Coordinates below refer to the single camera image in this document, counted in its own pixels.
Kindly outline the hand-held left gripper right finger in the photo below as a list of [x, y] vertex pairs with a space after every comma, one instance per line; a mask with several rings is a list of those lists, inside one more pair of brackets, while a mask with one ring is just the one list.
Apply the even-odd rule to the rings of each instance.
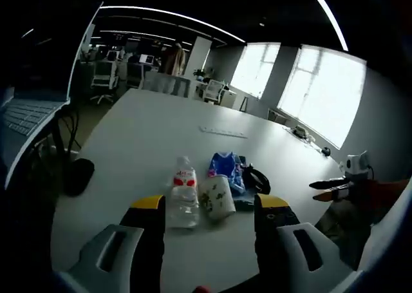
[[255, 196], [254, 230], [259, 275], [271, 292], [344, 292], [357, 277], [338, 246], [281, 198]]

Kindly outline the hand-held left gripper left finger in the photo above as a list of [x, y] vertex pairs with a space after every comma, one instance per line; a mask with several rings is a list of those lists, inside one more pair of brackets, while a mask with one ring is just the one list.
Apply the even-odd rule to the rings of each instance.
[[165, 196], [140, 199], [83, 246], [62, 280], [69, 292], [159, 292], [164, 234]]

